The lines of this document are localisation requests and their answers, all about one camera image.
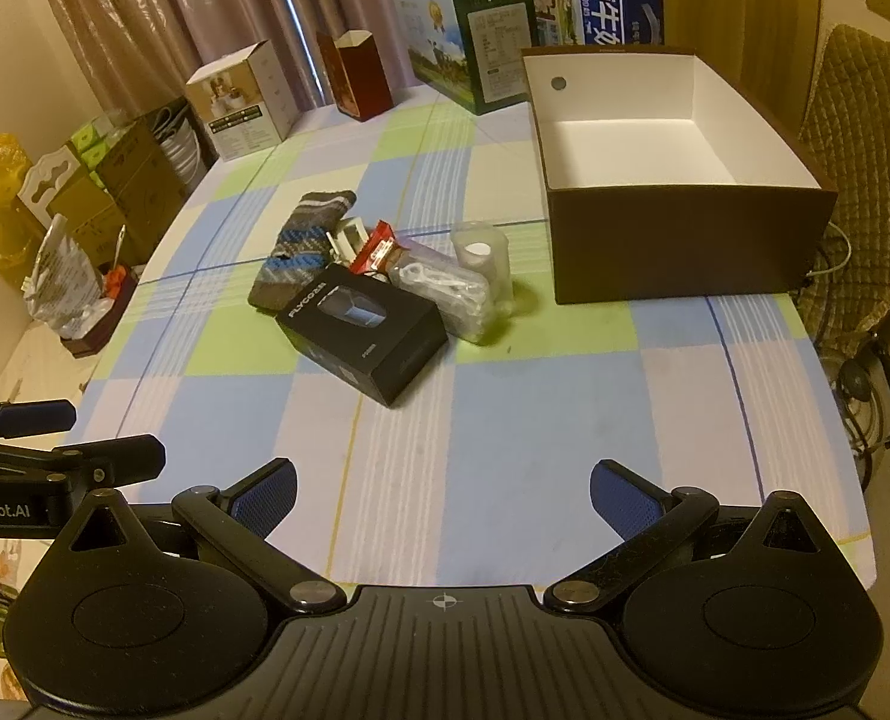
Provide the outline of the quilted tan chair cover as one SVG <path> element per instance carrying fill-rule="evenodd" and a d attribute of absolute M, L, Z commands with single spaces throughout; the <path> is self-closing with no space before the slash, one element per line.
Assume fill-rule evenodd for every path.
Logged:
<path fill-rule="evenodd" d="M 799 138 L 837 187 L 832 221 L 852 258 L 804 289 L 811 335 L 853 355 L 890 314 L 890 43 L 838 25 L 827 37 Z"/>

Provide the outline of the yellow plastic bag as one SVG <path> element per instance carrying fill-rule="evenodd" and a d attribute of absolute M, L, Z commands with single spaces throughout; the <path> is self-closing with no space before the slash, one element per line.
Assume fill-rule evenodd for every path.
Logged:
<path fill-rule="evenodd" d="M 45 229 L 19 199 L 32 161 L 16 135 L 0 133 L 0 277 L 20 291 Z"/>

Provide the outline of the small white box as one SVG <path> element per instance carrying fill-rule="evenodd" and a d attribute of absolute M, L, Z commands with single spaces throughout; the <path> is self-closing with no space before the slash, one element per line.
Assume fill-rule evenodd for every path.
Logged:
<path fill-rule="evenodd" d="M 351 265 L 357 259 L 369 238 L 370 231 L 359 216 L 342 218 L 335 231 L 326 234 L 333 259 L 344 266 Z"/>

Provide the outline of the white product box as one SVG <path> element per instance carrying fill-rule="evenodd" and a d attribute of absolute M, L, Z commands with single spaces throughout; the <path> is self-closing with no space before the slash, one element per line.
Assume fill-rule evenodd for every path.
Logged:
<path fill-rule="evenodd" d="M 276 148 L 300 115 L 267 41 L 201 65 L 185 83 L 185 96 L 224 161 Z"/>

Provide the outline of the brown cardboard boxes stack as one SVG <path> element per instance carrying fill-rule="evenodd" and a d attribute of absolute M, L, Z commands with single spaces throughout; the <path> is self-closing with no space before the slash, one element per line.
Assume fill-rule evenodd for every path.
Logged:
<path fill-rule="evenodd" d="M 144 265 L 191 197 L 146 115 L 109 110 L 40 158 L 19 199 L 41 226 L 63 215 L 94 265 Z"/>

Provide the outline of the white plastic bag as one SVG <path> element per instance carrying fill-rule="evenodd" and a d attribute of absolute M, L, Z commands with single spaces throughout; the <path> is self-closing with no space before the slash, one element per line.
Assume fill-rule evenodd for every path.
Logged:
<path fill-rule="evenodd" d="M 25 309 L 36 322 L 48 325 L 59 338 L 77 340 L 109 307 L 104 280 L 68 229 L 68 220 L 55 215 L 35 255 L 32 273 L 22 282 Z"/>

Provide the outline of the dark wooden tray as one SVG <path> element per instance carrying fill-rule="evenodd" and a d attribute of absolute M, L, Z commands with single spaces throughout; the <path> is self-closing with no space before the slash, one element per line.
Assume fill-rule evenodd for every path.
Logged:
<path fill-rule="evenodd" d="M 136 291 L 137 278 L 134 271 L 120 266 L 113 278 L 112 286 L 113 296 L 109 299 L 109 307 L 98 312 L 97 322 L 89 328 L 89 332 L 77 340 L 61 337 L 61 344 L 73 358 L 98 355 L 109 344 Z"/>

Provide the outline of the black shaver box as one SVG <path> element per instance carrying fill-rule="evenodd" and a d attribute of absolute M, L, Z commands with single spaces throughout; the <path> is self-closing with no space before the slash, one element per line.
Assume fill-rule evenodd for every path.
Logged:
<path fill-rule="evenodd" d="M 383 406 L 447 343 L 432 301 L 341 265 L 313 278 L 276 322 L 297 353 Z"/>

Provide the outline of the blue milk carton box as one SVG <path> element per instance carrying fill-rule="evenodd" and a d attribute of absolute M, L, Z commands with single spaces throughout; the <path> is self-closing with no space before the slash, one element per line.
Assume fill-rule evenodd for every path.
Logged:
<path fill-rule="evenodd" d="M 665 43 L 663 0 L 533 0 L 539 46 Z"/>

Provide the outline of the green white carton box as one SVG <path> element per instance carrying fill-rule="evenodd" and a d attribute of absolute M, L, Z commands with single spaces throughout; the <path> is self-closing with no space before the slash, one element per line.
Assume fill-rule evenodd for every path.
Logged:
<path fill-rule="evenodd" d="M 473 114 L 525 101 L 533 0 L 393 0 L 416 78 Z"/>

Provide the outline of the red snack packet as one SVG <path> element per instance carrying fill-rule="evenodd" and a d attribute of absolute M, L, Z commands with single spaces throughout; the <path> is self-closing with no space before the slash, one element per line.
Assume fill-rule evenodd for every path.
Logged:
<path fill-rule="evenodd" d="M 365 241 L 359 254 L 352 260 L 349 270 L 354 275 L 375 275 L 385 273 L 388 263 L 401 249 L 395 230 L 390 223 L 380 220 L 370 232 L 369 239 Z"/>

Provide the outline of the dark red paper box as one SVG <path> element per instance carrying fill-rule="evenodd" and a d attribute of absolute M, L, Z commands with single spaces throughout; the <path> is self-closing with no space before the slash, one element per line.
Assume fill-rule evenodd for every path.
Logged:
<path fill-rule="evenodd" d="M 317 43 L 342 114 L 367 122 L 395 107 L 374 34 L 367 29 L 349 29 L 339 37 L 320 32 Z"/>

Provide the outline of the brown open cardboard box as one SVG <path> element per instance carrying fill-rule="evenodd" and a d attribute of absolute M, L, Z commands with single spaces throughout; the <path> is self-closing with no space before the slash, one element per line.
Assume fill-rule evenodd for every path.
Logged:
<path fill-rule="evenodd" d="M 691 50 L 523 54 L 561 304 L 787 293 L 837 190 Z"/>

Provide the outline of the stack of white bowls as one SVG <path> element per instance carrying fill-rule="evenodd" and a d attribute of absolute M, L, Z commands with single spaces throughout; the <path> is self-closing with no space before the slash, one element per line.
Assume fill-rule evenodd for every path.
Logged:
<path fill-rule="evenodd" d="M 178 179 L 188 192 L 193 192 L 206 176 L 208 166 L 190 106 L 185 101 L 173 101 L 149 112 L 146 121 Z"/>

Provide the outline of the clear plastic cup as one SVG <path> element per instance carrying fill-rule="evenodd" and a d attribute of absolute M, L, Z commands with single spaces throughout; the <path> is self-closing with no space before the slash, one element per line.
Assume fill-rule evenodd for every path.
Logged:
<path fill-rule="evenodd" d="M 500 314 L 509 316 L 513 309 L 513 283 L 510 271 L 509 239 L 499 227 L 484 223 L 465 223 L 450 232 L 459 265 L 488 280 L 492 300 Z"/>

